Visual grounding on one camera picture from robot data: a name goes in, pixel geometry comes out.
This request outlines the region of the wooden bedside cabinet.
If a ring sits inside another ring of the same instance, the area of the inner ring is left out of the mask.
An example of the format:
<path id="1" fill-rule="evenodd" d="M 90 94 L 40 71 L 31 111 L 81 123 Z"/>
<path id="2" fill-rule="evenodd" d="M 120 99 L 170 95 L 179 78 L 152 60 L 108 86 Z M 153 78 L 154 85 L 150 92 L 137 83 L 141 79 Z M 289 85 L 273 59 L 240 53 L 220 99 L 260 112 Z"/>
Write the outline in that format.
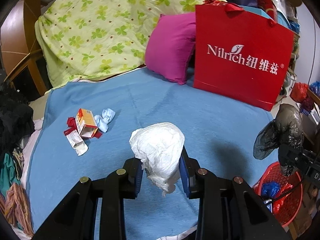
<path id="1" fill-rule="evenodd" d="M 35 35 L 35 23 L 41 14 L 41 0 L 17 0 L 1 26 L 1 56 L 5 81 L 28 100 L 48 90 L 37 61 L 43 52 Z"/>

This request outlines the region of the multicolour scarf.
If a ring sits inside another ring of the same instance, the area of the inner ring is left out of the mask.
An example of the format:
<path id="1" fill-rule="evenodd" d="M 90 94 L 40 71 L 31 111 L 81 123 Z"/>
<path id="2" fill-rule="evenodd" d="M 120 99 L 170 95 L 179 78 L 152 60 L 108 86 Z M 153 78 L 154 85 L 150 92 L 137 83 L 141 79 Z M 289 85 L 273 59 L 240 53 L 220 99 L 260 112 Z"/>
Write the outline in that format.
<path id="1" fill-rule="evenodd" d="M 20 225 L 28 237 L 33 237 L 29 199 L 21 185 L 13 183 L 8 189 L 4 204 L 4 217 L 13 227 L 17 228 Z"/>

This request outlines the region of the blue bed blanket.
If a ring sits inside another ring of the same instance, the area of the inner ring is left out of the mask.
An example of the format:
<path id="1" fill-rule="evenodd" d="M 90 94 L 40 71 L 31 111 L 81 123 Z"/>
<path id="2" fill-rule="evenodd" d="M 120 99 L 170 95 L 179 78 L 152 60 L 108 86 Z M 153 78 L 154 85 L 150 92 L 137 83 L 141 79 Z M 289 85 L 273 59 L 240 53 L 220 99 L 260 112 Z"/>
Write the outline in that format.
<path id="1" fill-rule="evenodd" d="M 101 114 L 115 111 L 108 131 L 86 141 L 88 150 L 77 155 L 64 131 L 67 119 L 81 108 Z M 133 131 L 169 122 L 185 137 L 189 157 L 216 176 L 240 176 L 254 185 L 277 160 L 253 157 L 258 133 L 272 120 L 263 109 L 195 89 L 193 81 L 178 85 L 142 68 L 104 82 L 70 82 L 47 99 L 42 131 L 29 163 L 27 192 L 37 231 L 83 176 L 105 178 L 134 156 Z"/>

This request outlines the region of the green clover pattern quilt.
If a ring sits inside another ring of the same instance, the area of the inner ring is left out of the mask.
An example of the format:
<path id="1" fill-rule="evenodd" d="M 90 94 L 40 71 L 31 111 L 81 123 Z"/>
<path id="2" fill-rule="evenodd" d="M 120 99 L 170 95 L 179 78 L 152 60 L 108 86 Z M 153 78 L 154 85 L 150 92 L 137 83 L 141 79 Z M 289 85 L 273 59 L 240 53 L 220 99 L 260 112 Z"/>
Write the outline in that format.
<path id="1" fill-rule="evenodd" d="M 205 0 L 56 0 L 35 23 L 54 88 L 100 81 L 144 63 L 161 15 L 195 11 Z"/>

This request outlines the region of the orange red medicine box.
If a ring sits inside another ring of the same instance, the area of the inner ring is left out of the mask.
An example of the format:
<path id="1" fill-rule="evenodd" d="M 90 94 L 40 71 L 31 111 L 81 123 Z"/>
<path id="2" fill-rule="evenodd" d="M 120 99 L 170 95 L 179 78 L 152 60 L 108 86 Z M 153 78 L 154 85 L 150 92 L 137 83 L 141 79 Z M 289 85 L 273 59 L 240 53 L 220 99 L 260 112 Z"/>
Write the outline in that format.
<path id="1" fill-rule="evenodd" d="M 91 139 L 98 130 L 93 113 L 90 110 L 80 108 L 75 117 L 76 127 L 80 137 Z"/>

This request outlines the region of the red plastic mesh basket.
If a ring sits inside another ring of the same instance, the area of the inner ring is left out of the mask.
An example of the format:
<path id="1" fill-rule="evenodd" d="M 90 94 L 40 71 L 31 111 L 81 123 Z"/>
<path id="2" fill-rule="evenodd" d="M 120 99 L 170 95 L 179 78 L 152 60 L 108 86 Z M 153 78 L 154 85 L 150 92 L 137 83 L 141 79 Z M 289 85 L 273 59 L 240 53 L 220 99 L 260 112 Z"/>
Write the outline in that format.
<path id="1" fill-rule="evenodd" d="M 263 186 L 269 183 L 279 185 L 279 190 L 271 199 L 271 211 L 282 227 L 288 226 L 300 210 L 303 199 L 302 178 L 299 172 L 286 177 L 281 173 L 280 164 L 272 163 L 253 186 L 256 194 L 262 195 Z"/>

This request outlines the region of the red ribbon bow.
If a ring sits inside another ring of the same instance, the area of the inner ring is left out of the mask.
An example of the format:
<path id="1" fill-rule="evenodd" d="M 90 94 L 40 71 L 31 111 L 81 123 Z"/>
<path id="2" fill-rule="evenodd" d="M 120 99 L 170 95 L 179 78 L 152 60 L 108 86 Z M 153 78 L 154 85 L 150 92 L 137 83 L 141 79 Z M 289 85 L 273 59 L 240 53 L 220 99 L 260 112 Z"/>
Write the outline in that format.
<path id="1" fill-rule="evenodd" d="M 67 126 L 68 129 L 63 132 L 65 136 L 67 136 L 72 131 L 77 130 L 75 117 L 69 117 L 67 119 Z M 99 139 L 102 135 L 103 134 L 99 130 L 97 130 L 93 137 Z"/>

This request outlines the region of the magenta pillow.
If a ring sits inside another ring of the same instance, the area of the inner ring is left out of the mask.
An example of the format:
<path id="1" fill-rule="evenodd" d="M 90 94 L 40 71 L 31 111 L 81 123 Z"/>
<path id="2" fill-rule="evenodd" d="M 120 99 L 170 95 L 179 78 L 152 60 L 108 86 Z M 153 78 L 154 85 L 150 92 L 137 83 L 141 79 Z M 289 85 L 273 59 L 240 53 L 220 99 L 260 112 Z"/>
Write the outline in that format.
<path id="1" fill-rule="evenodd" d="M 171 82 L 185 84 L 195 36 L 194 12 L 161 15 L 146 46 L 146 67 Z"/>

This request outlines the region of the light blue cloth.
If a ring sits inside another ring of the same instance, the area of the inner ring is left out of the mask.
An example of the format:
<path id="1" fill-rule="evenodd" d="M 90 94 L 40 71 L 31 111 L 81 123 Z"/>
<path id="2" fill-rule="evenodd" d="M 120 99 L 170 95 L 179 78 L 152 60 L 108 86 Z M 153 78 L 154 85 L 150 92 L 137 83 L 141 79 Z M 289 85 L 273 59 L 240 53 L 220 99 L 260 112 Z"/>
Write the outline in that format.
<path id="1" fill-rule="evenodd" d="M 107 108 L 103 109 L 101 115 L 94 116 L 95 123 L 101 132 L 106 133 L 108 131 L 108 124 L 114 119 L 115 114 L 114 110 Z"/>

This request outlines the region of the white medicine box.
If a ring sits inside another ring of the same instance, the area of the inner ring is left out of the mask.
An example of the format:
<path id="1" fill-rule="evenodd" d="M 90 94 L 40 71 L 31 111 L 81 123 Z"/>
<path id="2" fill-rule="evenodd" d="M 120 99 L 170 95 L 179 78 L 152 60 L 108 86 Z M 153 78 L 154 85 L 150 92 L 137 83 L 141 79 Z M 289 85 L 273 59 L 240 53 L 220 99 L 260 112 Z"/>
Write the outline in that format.
<path id="1" fill-rule="evenodd" d="M 71 131 L 71 133 L 66 135 L 66 138 L 78 156 L 81 156 L 87 152 L 88 146 L 76 130 Z"/>

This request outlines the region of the teal garment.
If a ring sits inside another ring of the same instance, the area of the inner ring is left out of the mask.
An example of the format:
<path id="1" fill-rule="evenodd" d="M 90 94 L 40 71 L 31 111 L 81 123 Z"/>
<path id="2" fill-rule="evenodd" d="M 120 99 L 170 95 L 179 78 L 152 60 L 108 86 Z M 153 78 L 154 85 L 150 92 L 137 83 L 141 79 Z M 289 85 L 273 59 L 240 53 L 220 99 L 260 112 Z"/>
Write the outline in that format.
<path id="1" fill-rule="evenodd" d="M 6 197 L 12 184 L 21 184 L 22 170 L 17 159 L 11 153 L 1 156 L 1 194 Z"/>

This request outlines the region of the red Nilrich paper bag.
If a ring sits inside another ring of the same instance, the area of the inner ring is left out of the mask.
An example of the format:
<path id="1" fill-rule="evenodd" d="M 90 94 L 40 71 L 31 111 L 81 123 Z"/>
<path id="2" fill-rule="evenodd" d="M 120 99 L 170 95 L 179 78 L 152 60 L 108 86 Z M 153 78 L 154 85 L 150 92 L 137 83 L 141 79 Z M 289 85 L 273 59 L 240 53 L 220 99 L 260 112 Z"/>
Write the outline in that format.
<path id="1" fill-rule="evenodd" d="M 232 3 L 197 5 L 194 88 L 270 111 L 281 91 L 294 32 Z"/>

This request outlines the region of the black clothes pile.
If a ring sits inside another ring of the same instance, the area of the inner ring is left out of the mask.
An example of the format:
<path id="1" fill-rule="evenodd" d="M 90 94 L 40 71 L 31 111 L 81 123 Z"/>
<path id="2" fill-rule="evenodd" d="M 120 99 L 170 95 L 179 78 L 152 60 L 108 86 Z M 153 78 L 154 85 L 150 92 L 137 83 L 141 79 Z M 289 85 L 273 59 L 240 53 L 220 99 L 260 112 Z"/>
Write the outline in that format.
<path id="1" fill-rule="evenodd" d="M 1 84 L 1 156 L 12 152 L 23 137 L 33 134 L 33 113 L 26 98 L 8 81 Z"/>

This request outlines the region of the red plastic bag on floor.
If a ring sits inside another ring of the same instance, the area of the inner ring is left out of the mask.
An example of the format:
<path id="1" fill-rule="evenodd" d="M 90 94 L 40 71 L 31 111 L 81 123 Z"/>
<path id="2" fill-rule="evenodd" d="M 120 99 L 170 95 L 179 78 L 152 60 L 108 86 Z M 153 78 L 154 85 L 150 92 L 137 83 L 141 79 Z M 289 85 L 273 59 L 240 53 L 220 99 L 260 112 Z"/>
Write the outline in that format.
<path id="1" fill-rule="evenodd" d="M 307 97 L 308 88 L 306 83 L 295 83 L 290 94 L 291 99 L 295 102 L 302 103 Z"/>

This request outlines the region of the black plastic bag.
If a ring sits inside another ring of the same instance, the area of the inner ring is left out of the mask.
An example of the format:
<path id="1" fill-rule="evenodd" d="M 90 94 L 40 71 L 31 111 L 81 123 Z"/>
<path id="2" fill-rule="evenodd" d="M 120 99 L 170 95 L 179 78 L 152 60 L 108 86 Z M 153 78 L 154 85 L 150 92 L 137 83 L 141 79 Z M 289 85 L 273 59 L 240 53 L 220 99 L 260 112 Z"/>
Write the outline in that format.
<path id="1" fill-rule="evenodd" d="M 282 144 L 294 150 L 301 150 L 303 140 L 302 117 L 299 110 L 293 105 L 283 103 L 279 106 L 276 117 L 257 135 L 253 157 L 263 160 Z"/>

